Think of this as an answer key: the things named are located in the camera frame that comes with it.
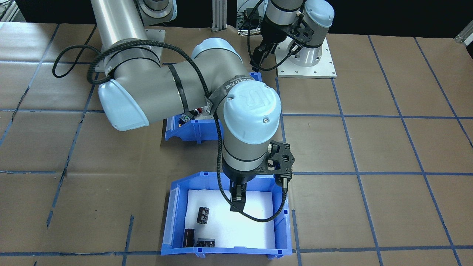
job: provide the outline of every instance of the grid line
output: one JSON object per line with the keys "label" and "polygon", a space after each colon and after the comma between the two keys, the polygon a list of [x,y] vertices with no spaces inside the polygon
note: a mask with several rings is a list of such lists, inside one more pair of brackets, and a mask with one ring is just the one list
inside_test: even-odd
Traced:
{"label": "grid line", "polygon": [[299,245],[299,232],[298,232],[297,220],[296,220],[296,210],[292,210],[292,223],[294,227],[294,238],[296,240],[297,262],[298,262],[298,266],[302,266],[302,257],[300,255],[301,249]]}
{"label": "grid line", "polygon": [[358,186],[359,186],[359,189],[361,191],[361,197],[363,198],[363,204],[365,206],[366,215],[368,217],[369,227],[371,229],[371,234],[373,235],[373,241],[375,243],[376,254],[378,256],[379,265],[383,266],[384,265],[383,264],[383,258],[381,257],[381,251],[379,249],[379,244],[378,244],[378,239],[376,237],[375,227],[373,225],[373,220],[371,219],[371,214],[370,214],[369,208],[368,208],[368,202],[366,201],[365,190],[363,189],[363,183],[361,182],[361,177],[360,177],[360,174],[359,174],[359,171],[358,171],[358,165],[356,163],[355,153],[353,152],[353,146],[351,145],[350,134],[348,133],[348,127],[347,127],[347,124],[346,124],[346,121],[345,121],[345,116],[343,115],[342,104],[340,103],[340,98],[338,97],[338,92],[337,92],[337,87],[335,86],[335,81],[333,81],[333,79],[331,79],[331,81],[332,81],[333,92],[335,93],[335,98],[337,99],[338,109],[340,110],[340,115],[341,115],[341,118],[342,118],[343,128],[345,130],[345,135],[346,135],[346,138],[347,138],[348,147],[350,149],[351,159],[353,161],[353,166],[355,167],[356,177],[357,177],[357,180],[358,180]]}
{"label": "grid line", "polygon": [[[339,114],[282,114],[283,116],[341,117]],[[427,116],[427,115],[343,115],[344,117],[368,118],[414,118],[414,119],[473,119],[473,116]]]}
{"label": "grid line", "polygon": [[[399,105],[397,104],[397,101],[396,101],[396,98],[394,96],[394,92],[391,88],[391,85],[389,83],[389,80],[387,78],[387,75],[386,75],[386,72],[383,68],[383,65],[381,64],[381,61],[379,59],[379,56],[376,52],[376,49],[375,49],[375,46],[373,44],[373,41],[371,40],[371,37],[370,35],[368,35],[368,40],[369,40],[369,43],[371,44],[371,47],[373,49],[373,52],[376,56],[376,60],[378,61],[378,64],[379,64],[379,68],[381,69],[381,72],[383,73],[383,76],[385,78],[385,81],[386,81],[386,84],[388,86],[388,89],[389,89],[389,92],[391,93],[391,96],[393,98],[393,101],[394,101],[394,104],[396,105],[396,109],[397,109],[397,112],[399,113],[399,116],[402,116],[402,113],[401,113],[401,109],[399,108]],[[430,187],[430,184],[429,184],[429,180],[427,179],[427,175],[424,171],[424,167],[422,166],[422,162],[420,161],[420,157],[419,157],[419,154],[417,153],[417,150],[415,148],[415,145],[414,145],[414,142],[412,141],[412,137],[411,135],[409,134],[409,130],[407,128],[407,125],[406,125],[406,122],[404,120],[404,118],[401,117],[401,121],[403,123],[403,126],[404,126],[404,130],[406,131],[406,134],[407,134],[407,137],[409,138],[409,142],[411,143],[411,147],[412,147],[412,150],[414,151],[414,154],[415,154],[415,157],[417,159],[417,162],[419,164],[419,167],[420,167],[420,170],[422,172],[422,175],[424,176],[424,181],[425,181],[425,184],[427,185],[427,189],[429,190],[429,193],[430,193],[430,197],[432,198],[432,201],[433,201],[433,204],[435,206],[435,209],[437,210],[437,214],[438,214],[438,217],[442,223],[442,226],[444,228],[444,231],[445,231],[445,234],[447,235],[447,238],[448,238],[448,242],[450,243],[450,247],[453,251],[453,254],[455,256],[455,259],[456,259],[456,262],[458,263],[458,266],[462,266],[462,263],[460,262],[460,258],[458,257],[458,254],[456,252],[456,249],[455,249],[455,246],[453,244],[453,241],[452,241],[452,238],[450,236],[450,233],[448,232],[448,228],[447,226],[445,225],[445,221],[443,219],[443,216],[442,216],[442,213],[440,212],[440,208],[438,207],[438,204],[437,204],[437,201],[435,199],[435,196],[433,194],[433,191],[432,191],[432,188]]]}
{"label": "grid line", "polygon": [[[0,63],[32,63],[32,64],[36,64],[36,63],[40,63],[41,61],[23,61],[23,60],[0,60]],[[42,61],[42,63],[45,63],[45,64],[54,64],[54,61]],[[58,64],[73,64],[74,62],[72,61],[60,61],[58,62]],[[79,64],[79,65],[90,65],[91,62],[77,62],[76,64]]]}
{"label": "grid line", "polygon": [[420,44],[419,44],[419,42],[417,41],[416,38],[414,38],[414,41],[415,41],[415,43],[417,44],[417,47],[419,48],[420,53],[421,53],[422,56],[424,57],[425,62],[426,62],[427,65],[429,66],[430,72],[432,72],[432,75],[434,76],[435,81],[437,82],[438,87],[440,88],[440,91],[442,91],[442,94],[443,94],[443,96],[445,97],[445,100],[447,101],[448,106],[449,106],[450,109],[452,110],[452,113],[453,113],[453,115],[455,116],[456,121],[457,121],[458,124],[460,125],[460,128],[461,128],[462,131],[463,131],[463,134],[465,134],[466,138],[468,139],[468,142],[470,143],[470,146],[473,148],[473,143],[472,143],[470,137],[468,136],[468,133],[466,132],[465,128],[464,128],[463,125],[462,125],[462,122],[460,121],[460,119],[459,119],[458,116],[456,115],[456,112],[455,112],[455,110],[453,109],[453,106],[452,106],[452,104],[450,103],[450,100],[448,100],[447,94],[445,93],[445,91],[444,91],[442,85],[440,84],[440,81],[439,81],[438,78],[437,78],[437,75],[435,74],[434,70],[432,69],[432,66],[430,65],[429,61],[427,60],[427,57],[426,57],[426,55],[424,54],[424,51],[423,51],[422,48],[420,47]]}
{"label": "grid line", "polygon": [[[455,246],[456,249],[473,250],[473,246]],[[400,246],[400,247],[380,247],[381,251],[401,251],[401,250],[442,250],[451,249],[450,246]],[[375,251],[376,248],[301,248],[300,253],[330,253],[330,252],[365,252]],[[55,256],[150,256],[161,255],[159,250],[139,250],[139,251],[105,251],[91,253],[77,252],[0,252],[0,257],[55,257]]]}
{"label": "grid line", "polygon": [[44,53],[43,53],[43,56],[41,57],[41,60],[38,63],[38,66],[36,67],[36,70],[35,72],[33,73],[33,76],[30,80],[30,82],[28,83],[28,87],[26,88],[25,92],[23,93],[23,95],[21,96],[20,98],[20,101],[18,102],[18,105],[17,107],[15,108],[15,110],[13,111],[13,114],[11,115],[11,119],[10,119],[10,122],[7,126],[7,128],[5,129],[5,131],[3,132],[3,135],[2,137],[0,138],[0,147],[2,146],[3,142],[5,141],[5,138],[7,137],[7,134],[8,132],[10,131],[10,128],[11,128],[11,125],[13,124],[13,119],[15,118],[15,114],[16,112],[18,111],[18,109],[20,108],[20,104],[21,102],[23,101],[23,99],[25,98],[26,94],[28,93],[30,87],[31,87],[31,84],[33,84],[33,81],[35,80],[36,78],[36,75],[38,74],[39,72],[39,68],[41,67],[41,64],[43,63],[45,57],[46,57],[46,54],[48,53],[49,51],[49,48],[51,47],[51,45],[53,44],[53,40],[54,40],[54,37],[56,36],[57,32],[58,32],[58,29],[59,29],[59,25],[58,24],[56,26],[56,28],[54,29],[54,32],[53,32],[53,35],[51,36],[51,39],[49,40],[49,43],[48,45],[46,46],[46,49],[44,50]]}
{"label": "grid line", "polygon": [[87,102],[84,106],[84,109],[82,110],[81,120],[79,121],[76,133],[74,134],[74,139],[72,140],[72,144],[71,144],[70,149],[69,149],[69,154],[67,156],[66,163],[64,165],[64,170],[62,171],[61,179],[59,180],[58,187],[57,187],[56,193],[54,195],[52,209],[51,209],[50,214],[48,216],[48,219],[46,221],[46,225],[47,225],[48,228],[49,228],[49,225],[51,223],[51,219],[53,217],[53,210],[56,208],[56,204],[57,204],[57,201],[58,201],[58,198],[59,198],[59,192],[61,191],[62,183],[63,183],[64,178],[65,178],[66,173],[67,173],[67,167],[69,166],[69,162],[70,162],[70,159],[71,159],[72,154],[74,152],[74,148],[75,148],[77,139],[79,138],[79,133],[80,133],[80,130],[82,128],[82,124],[84,122],[84,119],[85,119],[85,116],[86,116],[86,113],[87,113],[87,108],[88,108],[88,105],[90,103],[90,99],[92,98],[92,94],[94,93],[94,89],[95,89],[95,85],[92,85],[92,88],[90,89],[90,92],[89,92],[89,96],[87,98]]}
{"label": "grid line", "polygon": [[[279,91],[279,80],[278,77],[275,78],[276,80],[276,92],[278,93],[279,98],[281,98],[281,93]],[[281,134],[282,134],[282,142],[286,142],[286,131],[284,130],[284,118],[281,112],[280,115],[280,122],[281,122]]]}
{"label": "grid line", "polygon": [[[130,215],[130,224],[128,225],[128,232],[126,234],[126,244],[124,252],[128,252],[130,247],[130,240],[131,240],[131,231],[133,229],[133,221],[135,220],[135,216]],[[122,266],[126,266],[126,259],[128,255],[124,255],[122,259]]]}

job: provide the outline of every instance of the blue storage bin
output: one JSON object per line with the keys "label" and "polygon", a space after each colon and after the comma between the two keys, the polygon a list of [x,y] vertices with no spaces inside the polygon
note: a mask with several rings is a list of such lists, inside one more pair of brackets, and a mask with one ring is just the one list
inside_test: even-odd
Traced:
{"label": "blue storage bin", "polygon": [[[261,73],[251,72],[250,76],[257,81],[261,80]],[[178,137],[183,141],[216,141],[219,139],[217,130],[215,129],[215,121],[213,119],[191,120],[182,126],[179,126],[180,115],[176,115],[167,119],[166,133],[164,139],[168,141],[172,137]]]}
{"label": "blue storage bin", "polygon": [[[223,187],[229,187],[230,179],[221,173]],[[183,248],[185,215],[187,211],[187,197],[189,189],[218,190],[217,173],[200,172],[174,181],[171,184],[169,204],[167,206],[166,225],[164,229],[161,255],[195,253],[198,257],[205,254],[264,254],[268,259],[283,257],[292,254],[289,204],[286,199],[281,214],[274,219],[274,237],[276,248]],[[273,176],[256,176],[247,183],[247,191],[264,191],[272,193],[273,212],[279,209],[282,198],[281,187],[276,185]]]}

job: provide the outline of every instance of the metal base plate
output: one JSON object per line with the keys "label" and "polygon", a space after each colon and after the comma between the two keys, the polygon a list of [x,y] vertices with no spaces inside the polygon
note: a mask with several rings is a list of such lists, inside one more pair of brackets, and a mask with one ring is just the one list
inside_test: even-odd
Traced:
{"label": "metal base plate", "polygon": [[[275,51],[276,62],[280,62],[287,55],[288,46],[291,38],[286,38],[280,43]],[[328,48],[327,39],[322,44],[322,56],[319,63],[313,67],[302,67],[294,64],[288,58],[278,67],[278,77],[283,78],[311,78],[311,79],[331,79],[337,76],[335,66],[332,61],[332,55]]]}
{"label": "metal base plate", "polygon": [[[146,29],[146,35],[148,36],[148,39],[151,41],[158,41],[158,42],[164,42],[164,37],[166,36],[166,31],[163,29]],[[163,53],[163,48],[162,47],[156,47],[156,46],[151,46],[150,49],[152,49],[156,55],[158,55],[159,60],[161,60],[161,55]],[[104,61],[101,61],[98,63],[98,65],[95,67],[95,72],[100,72],[100,73],[105,73],[105,64]]]}

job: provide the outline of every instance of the electronic component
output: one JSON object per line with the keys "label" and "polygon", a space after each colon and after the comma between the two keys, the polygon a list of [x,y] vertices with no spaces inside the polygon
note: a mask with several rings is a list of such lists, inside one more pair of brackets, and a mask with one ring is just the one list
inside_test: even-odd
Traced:
{"label": "electronic component", "polygon": [[207,207],[200,207],[197,214],[197,223],[207,224],[209,218],[209,209]]}
{"label": "electronic component", "polygon": [[183,248],[189,248],[194,246],[194,231],[193,228],[184,229],[184,241],[182,243]]}
{"label": "electronic component", "polygon": [[199,238],[199,239],[197,239],[197,247],[199,247],[199,248],[214,248],[215,247],[215,239]]}

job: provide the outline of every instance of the black cable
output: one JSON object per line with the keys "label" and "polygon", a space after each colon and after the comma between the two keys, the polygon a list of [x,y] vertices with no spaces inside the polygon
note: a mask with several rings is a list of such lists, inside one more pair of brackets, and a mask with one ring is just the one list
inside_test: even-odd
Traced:
{"label": "black cable", "polygon": [[[79,58],[80,56],[82,55],[82,53],[84,52],[85,49],[90,49],[92,51],[94,51],[95,53],[97,54],[100,54],[100,51],[98,49],[96,49],[95,47],[93,46],[90,46],[90,45],[87,45],[90,41],[90,39],[92,38],[92,36],[94,35],[94,32],[95,30],[97,29],[97,25],[94,26],[94,28],[92,29],[92,32],[89,34],[89,37],[87,38],[86,42],[84,43],[84,45],[73,45],[73,46],[69,46],[67,47],[66,49],[64,49],[59,55],[58,57],[56,58],[56,61],[54,61],[54,65],[53,65],[53,76],[57,77],[57,78],[63,78],[67,75],[69,75],[69,73],[72,71],[72,69],[74,69],[74,67],[76,66],[77,62],[79,62]],[[68,51],[72,50],[72,49],[77,49],[77,48],[81,48],[79,54],[77,55],[76,57],[76,60],[74,60],[74,63],[72,64],[72,66],[69,68],[69,70],[67,70],[66,73],[62,74],[62,75],[58,75],[56,74],[56,68],[59,64],[59,60],[61,60],[62,56],[67,53]]]}
{"label": "black cable", "polygon": [[[129,42],[126,42],[126,43],[123,43],[123,44],[119,44],[115,47],[112,47],[110,49],[108,49],[107,51],[101,53],[98,57],[96,57],[94,59],[94,61],[91,63],[88,71],[87,71],[87,80],[91,83],[91,84],[101,84],[103,82],[106,82],[106,81],[109,81],[111,79],[111,76],[107,76],[105,77],[104,79],[101,79],[101,80],[93,80],[92,79],[92,74],[94,72],[94,69],[95,69],[95,66],[100,62],[102,61],[105,57],[113,54],[113,53],[119,53],[123,50],[126,50],[126,49],[129,49],[130,47],[133,47],[133,46],[138,46],[138,45],[150,45],[150,46],[157,46],[157,47],[163,47],[163,48],[166,48],[166,49],[170,49],[170,50],[173,50],[175,52],[178,52],[181,56],[183,56],[189,63],[190,65],[195,69],[195,71],[197,72],[197,75],[199,76],[199,79],[200,79],[200,82],[202,84],[202,87],[204,89],[204,92],[205,92],[205,96],[206,97],[209,97],[210,96],[210,92],[208,90],[208,87],[207,87],[207,84],[202,76],[202,73],[199,69],[199,67],[197,67],[197,65],[195,64],[195,62],[179,47],[177,46],[174,46],[172,44],[167,44],[167,43],[163,43],[163,42],[158,42],[158,41],[145,41],[145,40],[136,40],[136,41],[129,41]],[[240,214],[242,214],[243,216],[253,220],[253,221],[256,221],[256,222],[269,222],[269,221],[272,221],[274,218],[276,218],[282,211],[282,209],[284,208],[284,204],[286,202],[286,198],[287,198],[287,193],[282,190],[282,201],[281,201],[281,205],[279,207],[279,209],[277,210],[277,212],[275,214],[273,214],[273,216],[269,217],[269,218],[266,218],[266,219],[258,219],[258,218],[255,218],[245,212],[243,212],[242,210],[240,210],[239,208],[237,208],[230,200],[229,198],[227,197],[227,195],[225,195],[225,191],[223,190],[223,186],[222,186],[222,182],[221,182],[221,177],[220,177],[220,168],[221,168],[221,160],[222,160],[222,149],[223,149],[223,138],[222,138],[222,132],[220,130],[220,124],[219,124],[219,118],[217,117],[217,114],[214,113],[213,115],[214,117],[214,120],[215,120],[215,126],[217,128],[217,135],[218,135],[218,138],[219,138],[219,147],[218,147],[218,153],[217,153],[217,182],[219,184],[219,189],[220,189],[220,192],[222,193],[223,197],[225,198],[225,200],[233,207],[235,208]]]}
{"label": "black cable", "polygon": [[[258,7],[261,5],[261,3],[263,2],[264,0],[259,0],[258,3],[256,4],[256,6],[253,8],[253,10],[251,11],[250,15],[248,16],[248,20],[252,20],[253,17],[254,17],[254,14],[255,14],[255,10],[258,9]],[[289,52],[286,57],[284,57],[279,63],[277,63],[275,66],[273,67],[270,67],[270,68],[263,68],[261,67],[261,64],[263,62],[261,62],[260,64],[257,64],[254,59],[253,59],[253,55],[251,54],[251,47],[250,47],[250,28],[248,28],[248,36],[247,36],[247,40],[246,40],[246,46],[248,48],[248,54],[250,56],[250,60],[251,60],[251,63],[253,63],[254,65],[258,66],[257,68],[259,70],[262,70],[262,71],[271,71],[277,67],[279,67],[280,65],[282,65],[282,63],[284,63],[284,61],[286,61],[292,54],[291,52]]]}
{"label": "black cable", "polygon": [[217,136],[219,138],[219,148],[218,148],[218,153],[217,153],[217,182],[219,184],[220,193],[222,193],[222,196],[225,198],[225,200],[228,202],[228,204],[230,204],[237,212],[239,212],[240,214],[242,214],[246,218],[249,218],[249,219],[251,219],[253,221],[256,221],[256,222],[269,222],[269,221],[274,220],[281,213],[282,209],[284,209],[284,204],[285,204],[286,198],[287,198],[287,193],[284,190],[282,191],[282,199],[281,199],[281,205],[279,206],[279,209],[271,217],[266,218],[266,219],[258,219],[258,218],[255,218],[255,217],[243,212],[242,210],[240,210],[238,207],[236,207],[230,201],[230,199],[227,197],[227,195],[225,195],[225,191],[223,190],[223,186],[222,186],[222,180],[221,180],[221,177],[220,177],[220,168],[221,168],[221,165],[222,165],[223,140],[222,140],[222,132],[220,130],[219,118],[217,117],[217,113],[214,113],[213,119],[215,120],[215,126],[217,127]]}
{"label": "black cable", "polygon": [[240,8],[245,5],[249,0],[246,0],[243,4],[241,4]]}
{"label": "black cable", "polygon": [[195,72],[197,73],[197,76],[199,76],[199,80],[200,80],[200,82],[202,84],[202,87],[203,87],[203,90],[205,92],[205,97],[210,96],[210,92],[209,92],[209,89],[207,88],[207,84],[204,80],[204,77],[202,76],[202,73],[201,73],[200,69],[197,67],[197,65],[194,63],[194,61],[181,48],[179,48],[177,46],[174,46],[172,44],[167,44],[167,43],[158,42],[158,41],[148,41],[148,40],[129,41],[129,42],[122,43],[122,44],[119,44],[117,46],[114,46],[114,47],[108,49],[107,51],[101,53],[98,57],[96,57],[94,59],[94,61],[89,66],[89,69],[87,71],[87,80],[89,81],[89,83],[98,85],[98,84],[107,82],[110,79],[112,79],[112,77],[110,75],[106,76],[105,78],[103,78],[101,80],[94,80],[93,79],[93,74],[95,72],[95,66],[97,66],[99,64],[99,62],[102,61],[105,57],[107,57],[111,54],[114,54],[114,53],[119,53],[119,52],[121,52],[123,50],[126,50],[126,49],[129,49],[131,47],[140,46],[140,45],[163,47],[163,48],[166,48],[166,49],[173,50],[173,51],[177,52],[178,54],[180,54],[181,56],[183,56],[190,63],[190,65],[194,68]]}

